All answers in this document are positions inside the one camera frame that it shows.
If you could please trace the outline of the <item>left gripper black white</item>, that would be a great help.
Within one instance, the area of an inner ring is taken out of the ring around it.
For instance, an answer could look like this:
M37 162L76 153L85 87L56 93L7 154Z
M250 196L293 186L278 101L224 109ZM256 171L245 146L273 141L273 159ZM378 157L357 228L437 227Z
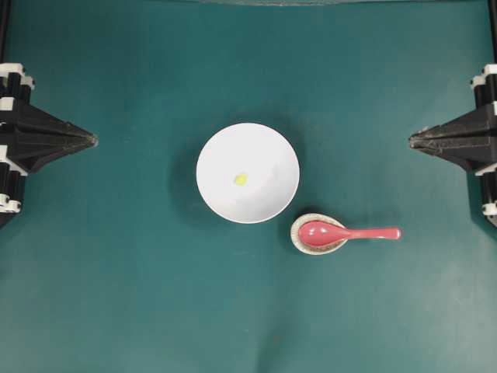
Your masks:
M1 63L1 227L23 207L26 178L47 164L94 148L94 134L29 104L34 80L20 63ZM73 137L14 137L15 125Z

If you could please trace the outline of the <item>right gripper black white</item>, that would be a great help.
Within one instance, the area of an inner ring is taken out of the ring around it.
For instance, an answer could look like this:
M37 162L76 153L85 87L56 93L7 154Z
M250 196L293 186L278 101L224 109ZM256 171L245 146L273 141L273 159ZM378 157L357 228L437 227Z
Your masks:
M496 226L496 64L487 64L471 80L477 109L445 124L413 134L410 148L452 162L475 173L481 187L481 210ZM422 141L488 135L490 145L456 146L446 141Z

